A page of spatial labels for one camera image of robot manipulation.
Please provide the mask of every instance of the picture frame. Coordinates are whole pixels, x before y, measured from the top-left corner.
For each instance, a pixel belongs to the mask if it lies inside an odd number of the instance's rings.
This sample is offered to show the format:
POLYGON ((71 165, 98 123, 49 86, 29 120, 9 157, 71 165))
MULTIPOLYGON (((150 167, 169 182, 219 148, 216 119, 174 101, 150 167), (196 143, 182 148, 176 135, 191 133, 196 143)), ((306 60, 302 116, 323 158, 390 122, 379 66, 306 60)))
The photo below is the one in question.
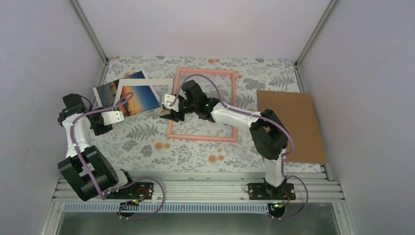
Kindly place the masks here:
MULTIPOLYGON (((178 68, 174 81, 174 94, 180 93, 180 77, 184 73, 190 74, 203 74, 203 75, 225 75, 230 76, 231 79, 231 103, 230 105, 236 106, 236 73, 232 70, 208 70, 208 69, 192 69, 192 68, 178 68)), ((174 124, 173 121, 169 121, 167 127, 167 139, 169 140, 190 140, 190 141, 216 141, 216 142, 237 142, 238 131, 236 127, 231 127, 231 137, 218 137, 218 136, 202 136, 202 135, 179 135, 173 133, 174 124)))

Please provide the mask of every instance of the cardboard sheet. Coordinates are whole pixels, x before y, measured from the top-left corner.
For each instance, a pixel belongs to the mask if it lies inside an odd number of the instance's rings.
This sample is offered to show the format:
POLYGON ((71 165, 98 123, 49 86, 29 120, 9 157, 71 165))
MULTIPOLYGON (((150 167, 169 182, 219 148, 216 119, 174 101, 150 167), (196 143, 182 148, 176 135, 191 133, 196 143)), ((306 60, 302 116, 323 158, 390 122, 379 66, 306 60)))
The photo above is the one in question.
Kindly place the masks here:
POLYGON ((271 109, 291 135, 295 151, 286 161, 295 163, 326 163, 320 129, 310 94, 257 91, 258 111, 271 109))

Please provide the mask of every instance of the orange flower pattern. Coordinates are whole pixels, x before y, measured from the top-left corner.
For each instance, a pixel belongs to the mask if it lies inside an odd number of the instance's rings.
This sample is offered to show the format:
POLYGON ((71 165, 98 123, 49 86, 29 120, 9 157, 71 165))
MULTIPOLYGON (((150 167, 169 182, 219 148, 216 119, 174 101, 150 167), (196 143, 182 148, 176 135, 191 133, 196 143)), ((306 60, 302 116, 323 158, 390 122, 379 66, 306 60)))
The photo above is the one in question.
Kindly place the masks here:
POLYGON ((156 149, 156 150, 163 149, 163 143, 162 142, 155 143, 154 144, 154 149, 156 149))
POLYGON ((217 158, 216 158, 215 155, 212 154, 212 155, 209 156, 209 159, 208 160, 209 160, 210 163, 215 163, 216 160, 217 160, 217 158))

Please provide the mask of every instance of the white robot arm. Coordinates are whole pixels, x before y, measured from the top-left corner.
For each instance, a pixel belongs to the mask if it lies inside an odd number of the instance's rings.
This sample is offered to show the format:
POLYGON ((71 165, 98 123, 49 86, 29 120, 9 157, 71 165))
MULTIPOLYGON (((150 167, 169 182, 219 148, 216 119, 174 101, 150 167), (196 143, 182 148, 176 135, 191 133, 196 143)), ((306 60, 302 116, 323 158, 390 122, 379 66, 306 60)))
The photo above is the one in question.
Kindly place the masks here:
POLYGON ((174 95, 164 95, 162 105, 165 109, 170 110, 170 113, 161 116, 161 118, 184 121, 185 114, 196 113, 203 120, 225 123, 243 130, 249 130, 257 151, 265 158, 266 176, 264 183, 267 194, 271 198, 278 198, 279 195, 284 195, 287 187, 293 187, 286 183, 286 179, 281 172, 282 155, 285 153, 288 138, 280 129, 259 118, 266 117, 283 127, 272 110, 253 112, 230 105, 224 106, 219 99, 208 98, 193 80, 185 82, 182 85, 182 90, 186 99, 179 96, 177 102, 174 102, 176 98, 174 95))
POLYGON ((68 151, 65 160, 59 162, 58 169, 76 194, 84 201, 96 197, 98 192, 88 174, 85 174, 75 146, 78 147, 85 162, 92 168, 92 173, 102 191, 118 188, 132 182, 129 174, 122 170, 114 170, 95 145, 91 144, 91 130, 95 135, 102 135, 112 130, 112 124, 123 121, 120 111, 97 112, 79 118, 88 110, 78 94, 63 97, 66 108, 59 114, 58 122, 66 130, 68 151), (70 129, 73 126, 73 143, 70 129))

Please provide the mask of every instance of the table surface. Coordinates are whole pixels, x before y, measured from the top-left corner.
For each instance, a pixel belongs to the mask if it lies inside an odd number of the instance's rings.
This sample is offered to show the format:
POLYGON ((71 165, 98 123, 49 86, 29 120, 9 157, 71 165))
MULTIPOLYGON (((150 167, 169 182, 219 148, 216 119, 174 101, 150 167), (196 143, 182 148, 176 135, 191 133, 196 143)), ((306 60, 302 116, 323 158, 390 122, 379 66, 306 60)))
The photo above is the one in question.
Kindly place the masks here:
MULTIPOLYGON (((256 90, 300 92, 293 62, 280 59, 116 56, 111 58, 104 83, 140 70, 150 79, 174 78, 177 67, 236 71, 237 106, 243 109, 257 110, 256 90)), ((207 94, 213 90, 204 88, 207 94)), ((238 130, 236 143, 168 140, 168 121, 160 115, 156 110, 127 117, 93 142, 114 167, 128 171, 265 171, 249 131, 238 130)), ((209 131, 208 125, 195 128, 209 131)), ((287 172, 321 172, 319 164, 285 163, 284 167, 287 172)))

